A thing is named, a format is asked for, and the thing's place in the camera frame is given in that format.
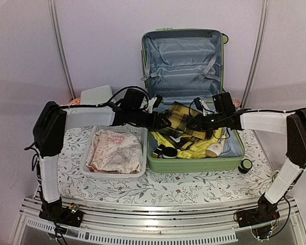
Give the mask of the small dark tube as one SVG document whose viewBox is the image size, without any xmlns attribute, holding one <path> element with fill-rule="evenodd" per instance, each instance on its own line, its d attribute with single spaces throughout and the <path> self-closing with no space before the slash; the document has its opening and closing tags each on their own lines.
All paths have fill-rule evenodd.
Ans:
<svg viewBox="0 0 306 245">
<path fill-rule="evenodd" d="M 159 158 L 162 155 L 162 152 L 163 152 L 163 148 L 156 148 L 152 153 L 152 157 Z"/>
</svg>

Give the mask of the yellow garment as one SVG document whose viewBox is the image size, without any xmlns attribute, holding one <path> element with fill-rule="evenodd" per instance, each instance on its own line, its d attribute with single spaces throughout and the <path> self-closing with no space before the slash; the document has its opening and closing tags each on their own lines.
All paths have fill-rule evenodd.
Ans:
<svg viewBox="0 0 306 245">
<path fill-rule="evenodd" d="M 180 159 L 199 159 L 206 157 L 207 148 L 213 143 L 217 143 L 221 138 L 222 129 L 215 130 L 210 139 L 200 139 L 196 137 L 181 137 L 179 142 L 170 137 L 165 137 L 159 132 L 151 132 L 157 141 L 158 146 L 164 145 L 177 150 L 177 157 Z"/>
</svg>

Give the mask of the floral white table mat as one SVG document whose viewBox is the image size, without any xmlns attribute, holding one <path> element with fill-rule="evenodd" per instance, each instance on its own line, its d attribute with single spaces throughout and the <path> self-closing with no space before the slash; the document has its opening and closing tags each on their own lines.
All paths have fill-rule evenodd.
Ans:
<svg viewBox="0 0 306 245">
<path fill-rule="evenodd" d="M 258 198 L 270 186 L 272 169 L 253 132 L 232 134 L 240 142 L 248 173 L 239 172 L 240 158 L 154 159 L 146 153 L 145 173 L 137 178 L 94 178 L 81 171 L 81 160 L 93 128 L 67 131 L 62 152 L 40 160 L 43 196 L 73 202 L 93 201 L 146 206 L 211 204 Z"/>
</svg>

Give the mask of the black lidded round jar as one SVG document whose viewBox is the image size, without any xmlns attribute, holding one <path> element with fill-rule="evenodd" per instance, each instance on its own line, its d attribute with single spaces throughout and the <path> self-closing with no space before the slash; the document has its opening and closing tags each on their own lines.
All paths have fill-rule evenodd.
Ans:
<svg viewBox="0 0 306 245">
<path fill-rule="evenodd" d="M 162 158 L 164 159 L 174 159 L 178 155 L 178 151 L 172 147 L 164 147 L 161 151 Z"/>
</svg>

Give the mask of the pink printed white garment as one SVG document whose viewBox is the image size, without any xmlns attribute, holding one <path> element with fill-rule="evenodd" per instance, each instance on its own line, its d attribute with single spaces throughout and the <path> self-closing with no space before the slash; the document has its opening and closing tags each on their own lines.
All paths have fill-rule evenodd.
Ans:
<svg viewBox="0 0 306 245">
<path fill-rule="evenodd" d="M 142 171 L 142 145 L 132 133 L 100 129 L 94 133 L 86 167 L 92 173 L 138 174 Z"/>
</svg>

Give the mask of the yellow black plaid cloth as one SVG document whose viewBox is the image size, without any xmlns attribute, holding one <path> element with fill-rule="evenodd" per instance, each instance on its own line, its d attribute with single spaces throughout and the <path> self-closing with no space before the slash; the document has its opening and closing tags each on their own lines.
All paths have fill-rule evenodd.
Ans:
<svg viewBox="0 0 306 245">
<path fill-rule="evenodd" d="M 154 130 L 154 132 L 159 133 L 176 149 L 187 150 L 190 146 L 201 140 L 203 142 L 215 143 L 221 136 L 221 128 L 209 132 L 189 129 L 187 124 L 192 119 L 192 116 L 196 116 L 199 113 L 179 102 L 174 102 L 169 109 L 163 111 L 163 114 L 171 122 L 171 126 Z"/>
</svg>

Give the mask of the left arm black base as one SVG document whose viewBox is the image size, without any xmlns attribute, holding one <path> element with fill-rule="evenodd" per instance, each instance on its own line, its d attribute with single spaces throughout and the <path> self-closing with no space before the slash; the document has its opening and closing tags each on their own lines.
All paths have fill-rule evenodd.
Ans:
<svg viewBox="0 0 306 245">
<path fill-rule="evenodd" d="M 81 226 L 84 212 L 80 210 L 80 205 L 71 203 L 66 207 L 62 206 L 62 199 L 48 203 L 43 201 L 39 217 L 57 224 L 77 227 Z"/>
</svg>

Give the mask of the green hard-shell suitcase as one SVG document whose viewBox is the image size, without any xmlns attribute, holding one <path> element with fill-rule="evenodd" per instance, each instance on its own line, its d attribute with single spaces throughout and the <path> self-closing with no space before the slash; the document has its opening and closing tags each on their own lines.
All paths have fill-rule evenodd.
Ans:
<svg viewBox="0 0 306 245">
<path fill-rule="evenodd" d="M 150 96 L 163 97 L 156 111 L 163 113 L 174 102 L 179 102 L 198 112 L 192 103 L 196 97 L 200 97 L 209 109 L 213 109 L 212 96 L 225 92 L 223 65 L 224 45 L 227 42 L 228 37 L 217 30 L 174 29 L 144 34 L 141 43 L 145 87 Z M 225 154 L 230 158 L 240 158 L 242 162 L 244 154 L 240 142 L 231 138 L 234 133 L 237 131 L 227 129 L 228 139 L 219 157 Z M 162 144 L 158 146 L 154 139 L 147 146 L 147 151 L 152 157 L 156 148 L 164 147 Z"/>
</svg>

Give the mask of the white green drawer box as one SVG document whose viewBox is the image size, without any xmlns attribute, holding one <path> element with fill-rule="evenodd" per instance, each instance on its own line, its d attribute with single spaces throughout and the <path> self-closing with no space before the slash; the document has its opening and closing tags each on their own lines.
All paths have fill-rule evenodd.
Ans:
<svg viewBox="0 0 306 245">
<path fill-rule="evenodd" d="M 97 105 L 107 102 L 112 97 L 109 85 L 83 90 L 80 95 L 80 105 Z"/>
</svg>

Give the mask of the cream round bottle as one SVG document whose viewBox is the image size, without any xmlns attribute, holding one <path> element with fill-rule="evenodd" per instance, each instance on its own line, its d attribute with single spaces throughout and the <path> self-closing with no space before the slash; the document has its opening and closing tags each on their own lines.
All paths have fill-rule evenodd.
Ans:
<svg viewBox="0 0 306 245">
<path fill-rule="evenodd" d="M 217 139 L 216 143 L 211 144 L 207 149 L 206 149 L 206 157 L 207 158 L 216 158 L 221 155 L 221 153 L 224 150 L 224 145 L 227 137 L 227 129 L 225 131 L 221 132 L 221 136 L 219 138 L 213 136 L 214 138 Z"/>
</svg>

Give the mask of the white perforated plastic basket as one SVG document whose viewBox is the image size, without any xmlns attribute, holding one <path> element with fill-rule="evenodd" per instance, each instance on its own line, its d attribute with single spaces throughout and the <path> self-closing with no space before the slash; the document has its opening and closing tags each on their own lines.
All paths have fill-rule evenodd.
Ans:
<svg viewBox="0 0 306 245">
<path fill-rule="evenodd" d="M 86 167 L 86 159 L 89 156 L 89 149 L 90 149 L 90 144 L 92 137 L 94 133 L 96 133 L 100 129 L 105 129 L 105 130 L 111 130 L 114 132 L 118 133 L 132 133 L 134 134 L 140 141 L 142 145 L 142 154 L 143 154 L 143 162 L 142 162 L 142 171 L 139 172 L 138 174 L 103 174 L 103 173 L 92 173 L 89 171 L 89 169 Z M 86 148 L 84 150 L 82 160 L 81 160 L 81 171 L 84 175 L 88 177 L 94 177 L 94 178 L 110 178 L 110 179 L 129 179 L 129 178 L 137 178 L 142 176 L 145 173 L 146 170 L 146 153 L 147 153 L 147 129 L 145 128 L 136 128 L 133 126 L 115 126 L 115 127 L 108 127 L 108 126 L 95 126 L 92 129 L 92 132 L 90 134 L 90 138 L 87 142 Z"/>
</svg>

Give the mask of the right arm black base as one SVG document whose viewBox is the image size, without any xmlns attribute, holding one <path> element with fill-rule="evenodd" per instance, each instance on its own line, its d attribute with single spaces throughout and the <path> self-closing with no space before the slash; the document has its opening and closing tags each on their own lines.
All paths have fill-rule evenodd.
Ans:
<svg viewBox="0 0 306 245">
<path fill-rule="evenodd" d="M 280 218 L 277 202 L 269 202 L 264 194 L 258 199 L 257 205 L 256 208 L 238 209 L 235 212 L 234 220 L 240 228 L 271 222 Z"/>
</svg>

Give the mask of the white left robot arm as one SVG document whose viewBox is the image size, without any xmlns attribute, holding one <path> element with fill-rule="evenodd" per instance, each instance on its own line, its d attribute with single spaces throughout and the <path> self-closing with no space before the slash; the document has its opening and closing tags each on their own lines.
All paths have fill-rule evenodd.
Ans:
<svg viewBox="0 0 306 245">
<path fill-rule="evenodd" d="M 56 201 L 61 198 L 58 180 L 58 159 L 64 147 L 66 133 L 74 128 L 90 126 L 116 127 L 130 125 L 148 130 L 160 130 L 171 126 L 170 120 L 156 107 L 162 101 L 160 95 L 150 98 L 136 86 L 122 89 L 123 98 L 115 97 L 100 104 L 59 105 L 47 102 L 33 127 L 32 146 L 39 154 L 40 185 L 44 200 L 49 203 L 45 212 L 54 221 L 62 221 L 65 209 Z"/>
</svg>

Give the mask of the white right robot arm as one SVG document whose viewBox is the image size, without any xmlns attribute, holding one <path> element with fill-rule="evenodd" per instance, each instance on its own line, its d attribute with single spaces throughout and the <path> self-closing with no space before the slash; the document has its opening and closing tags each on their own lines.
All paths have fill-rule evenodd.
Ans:
<svg viewBox="0 0 306 245">
<path fill-rule="evenodd" d="M 292 110 L 249 109 L 237 110 L 228 92 L 212 96 L 213 109 L 197 97 L 193 104 L 197 115 L 190 115 L 188 128 L 212 131 L 219 128 L 270 135 L 279 143 L 275 149 L 284 153 L 283 163 L 272 184 L 261 197 L 264 202 L 254 210 L 259 223 L 273 215 L 273 207 L 294 186 L 306 168 L 306 107 Z"/>
</svg>

